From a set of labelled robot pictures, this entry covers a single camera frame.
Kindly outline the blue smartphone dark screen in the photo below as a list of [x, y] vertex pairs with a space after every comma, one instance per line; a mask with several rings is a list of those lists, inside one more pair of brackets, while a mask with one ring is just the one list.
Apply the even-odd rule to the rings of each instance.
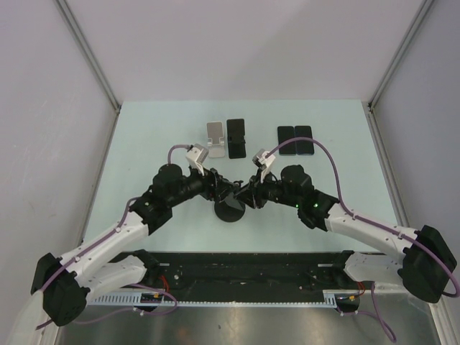
[[[313, 131], [311, 126], [299, 125], [294, 127], [296, 138], [313, 138]], [[295, 149], [297, 155], [313, 155], [315, 153], [314, 143], [308, 140], [299, 140], [295, 142]]]

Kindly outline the teal smartphone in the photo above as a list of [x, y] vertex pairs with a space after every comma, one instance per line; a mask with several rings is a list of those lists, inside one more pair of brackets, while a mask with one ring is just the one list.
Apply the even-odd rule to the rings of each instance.
[[[278, 144], [282, 144], [295, 137], [295, 130], [293, 126], [279, 126], [277, 128]], [[291, 142], [280, 147], [278, 153], [283, 156], [295, 156], [296, 147], [295, 143]]]

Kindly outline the white folding phone stand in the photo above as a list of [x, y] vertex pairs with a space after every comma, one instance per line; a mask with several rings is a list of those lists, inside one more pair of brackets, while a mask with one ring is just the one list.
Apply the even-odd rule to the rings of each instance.
[[221, 121], [212, 121], [206, 124], [208, 138], [208, 156], [223, 158], [226, 156], [224, 125]]

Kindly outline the black round-base phone stand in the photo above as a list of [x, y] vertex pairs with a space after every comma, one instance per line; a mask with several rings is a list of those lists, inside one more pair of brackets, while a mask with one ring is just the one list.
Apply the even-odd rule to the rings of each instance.
[[216, 216], [226, 223], [234, 223], [239, 221], [246, 211], [246, 206], [240, 201], [232, 201], [228, 204], [226, 201], [214, 203], [214, 213]]

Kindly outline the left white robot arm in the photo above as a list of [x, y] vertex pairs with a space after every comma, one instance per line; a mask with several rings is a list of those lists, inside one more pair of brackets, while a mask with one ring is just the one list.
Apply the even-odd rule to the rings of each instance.
[[50, 321], [65, 326], [75, 320], [98, 291], [95, 273], [127, 245], [144, 239], [173, 216], [173, 208], [201, 196], [220, 202], [240, 187], [215, 169], [191, 168], [185, 176], [176, 164], [163, 165], [139, 197], [130, 198], [121, 219], [87, 244], [59, 257], [45, 254], [38, 262], [31, 294], [42, 295], [42, 309]]

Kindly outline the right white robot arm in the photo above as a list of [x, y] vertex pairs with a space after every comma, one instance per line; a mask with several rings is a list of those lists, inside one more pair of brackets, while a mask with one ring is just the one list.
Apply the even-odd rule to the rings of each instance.
[[437, 229], [412, 229], [366, 219], [346, 209], [338, 198], [315, 189], [311, 177], [299, 165], [283, 168], [280, 179], [273, 174], [265, 178], [256, 174], [236, 198], [251, 208], [263, 208], [268, 201], [295, 207], [308, 228], [351, 237], [391, 259], [390, 266], [383, 270], [362, 270], [353, 263], [368, 264], [369, 260], [350, 255], [346, 263], [331, 271], [331, 279], [339, 288], [349, 288], [357, 280], [389, 282], [402, 285], [424, 302], [437, 303], [457, 266]]

